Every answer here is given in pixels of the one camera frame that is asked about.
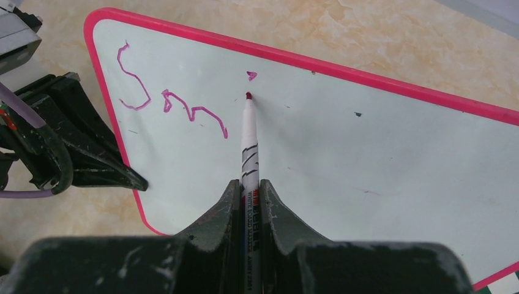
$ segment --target white board surface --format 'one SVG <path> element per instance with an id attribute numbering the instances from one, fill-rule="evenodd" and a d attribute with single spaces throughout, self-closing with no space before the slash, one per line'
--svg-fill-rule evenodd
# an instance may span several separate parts
<path id="1" fill-rule="evenodd" d="M 116 20 L 93 44 L 146 222 L 175 234 L 241 172 L 245 93 L 260 177 L 334 240 L 431 241 L 480 281 L 519 260 L 519 127 Z M 138 76 L 151 102 L 147 100 Z M 257 77 L 249 81 L 247 71 Z M 165 112 L 165 90 L 170 97 Z"/>

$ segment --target red whiteboard frame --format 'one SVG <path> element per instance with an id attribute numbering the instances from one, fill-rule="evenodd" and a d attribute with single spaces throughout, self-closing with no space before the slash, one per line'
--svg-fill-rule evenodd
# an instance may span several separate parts
<path id="1" fill-rule="evenodd" d="M 373 73 L 363 72 L 361 70 L 352 69 L 350 67 L 340 66 L 331 62 L 322 61 L 308 56 L 303 56 L 228 36 L 223 36 L 213 32 L 203 31 L 181 24 L 171 23 L 165 20 L 158 20 L 156 18 L 139 15 L 125 10 L 102 8 L 93 11 L 87 16 L 84 23 L 83 32 L 86 46 L 94 65 L 94 71 L 101 87 L 101 92 L 105 100 L 106 109 L 108 110 L 108 115 L 114 129 L 117 143 L 119 145 L 119 149 L 121 150 L 123 161 L 127 165 L 129 165 L 128 155 L 124 148 L 121 131 L 119 130 L 114 108 L 108 93 L 108 87 L 106 85 L 105 77 L 103 75 L 99 57 L 94 45 L 94 27 L 100 20 L 120 21 L 122 23 L 127 23 L 158 32 L 163 32 L 165 34 L 218 46 L 259 58 L 280 62 L 289 66 L 299 67 L 301 69 L 311 70 L 323 75 L 329 75 L 331 77 L 340 78 L 342 80 L 352 81 L 354 83 L 362 84 L 372 88 L 381 89 L 424 102 L 519 126 L 519 111 L 510 110 L 507 108 L 502 108 L 464 97 L 424 88 L 403 81 L 393 80 L 391 78 L 382 77 Z M 138 191 L 133 190 L 133 194 L 135 196 L 135 201 L 144 224 L 154 233 L 159 235 L 166 235 L 157 231 L 147 222 Z M 488 284 L 491 284 L 516 271 L 519 271 L 519 262 L 516 262 L 513 265 L 510 265 L 509 267 L 491 275 L 490 277 L 475 283 L 474 289 L 479 290 Z"/>

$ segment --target marker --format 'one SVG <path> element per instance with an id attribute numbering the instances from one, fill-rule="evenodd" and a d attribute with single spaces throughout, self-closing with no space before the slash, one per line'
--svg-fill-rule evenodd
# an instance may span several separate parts
<path id="1" fill-rule="evenodd" d="M 243 111 L 241 200 L 244 212 L 244 293 L 261 294 L 261 222 L 258 136 L 252 95 L 247 92 Z"/>

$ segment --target whiteboard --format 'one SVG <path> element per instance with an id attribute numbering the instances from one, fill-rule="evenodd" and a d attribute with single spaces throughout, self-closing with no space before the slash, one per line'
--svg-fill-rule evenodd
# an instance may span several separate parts
<path id="1" fill-rule="evenodd" d="M 239 177 L 250 91 L 260 176 L 324 236 L 442 243 L 486 284 L 519 260 L 517 112 L 121 10 L 85 38 L 153 231 Z"/>

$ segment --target purple ink mark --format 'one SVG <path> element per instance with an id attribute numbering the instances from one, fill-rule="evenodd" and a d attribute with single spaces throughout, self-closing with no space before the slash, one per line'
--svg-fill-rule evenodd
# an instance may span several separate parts
<path id="1" fill-rule="evenodd" d="M 122 103 L 126 108 L 129 108 L 129 109 L 133 109 L 133 110 L 135 110 L 135 111 L 138 111 L 138 110 L 141 110 L 141 109 L 143 109 L 144 107 L 146 107 L 148 104 L 150 104 L 150 102 L 151 102 L 151 97 L 149 96 L 149 94 L 148 94 L 148 92 L 147 92 L 147 90 L 146 90 L 146 87 L 144 87 L 144 84 L 143 84 L 143 82 L 141 81 L 141 79 L 139 78 L 139 76 L 137 76 L 136 74 L 131 73 L 131 72 L 125 70 L 124 67 L 122 66 L 122 62 L 121 62 L 121 53 L 122 53 L 124 50 L 128 49 L 128 48 L 130 48 L 130 45 L 128 44 L 128 42 L 126 42 L 126 44 L 125 44 L 123 47 L 119 48 L 119 50 L 118 50 L 118 52 L 117 52 L 117 62 L 119 63 L 119 66 L 121 67 L 121 70 L 122 70 L 123 73 L 125 73 L 125 74 L 127 74 L 127 75 L 129 75 L 129 76 L 131 76 L 131 77 L 134 77 L 134 78 L 139 82 L 139 84 L 141 84 L 141 88 L 144 90 L 144 93 L 146 94 L 147 100 L 146 100 L 143 104 L 141 104 L 141 105 L 139 105 L 139 106 L 131 106 L 131 105 L 128 105 L 128 104 L 126 104 L 122 99 L 119 99 L 119 101 L 121 101 L 121 103 Z"/>
<path id="2" fill-rule="evenodd" d="M 195 106 L 195 107 L 192 107 L 191 111 L 190 111 L 189 106 L 187 106 L 187 103 L 184 100 L 182 100 L 180 97 L 175 95 L 175 93 L 170 92 L 170 90 L 168 90 L 168 89 L 162 91 L 162 97 L 164 97 L 164 100 L 165 100 L 164 101 L 164 112 L 165 113 L 169 112 L 171 110 L 171 107 L 173 106 L 173 104 L 171 104 L 171 101 L 168 97 L 173 97 L 173 98 L 177 99 L 184 106 L 185 112 L 187 113 L 187 117 L 188 117 L 189 121 L 195 121 L 195 113 L 198 110 L 201 110 L 201 111 L 209 114 L 210 116 L 212 116 L 214 119 L 216 119 L 216 121 L 218 121 L 218 123 L 220 124 L 220 128 L 222 129 L 223 137 L 225 139 L 227 139 L 227 136 L 228 136 L 227 128 L 223 125 L 223 121 L 217 115 L 215 115 L 213 112 L 208 110 L 207 108 L 205 108 L 203 106 Z"/>
<path id="3" fill-rule="evenodd" d="M 252 81 L 254 80 L 257 76 L 258 76 L 258 73 L 257 72 L 247 72 L 247 75 L 248 75 L 248 81 Z"/>

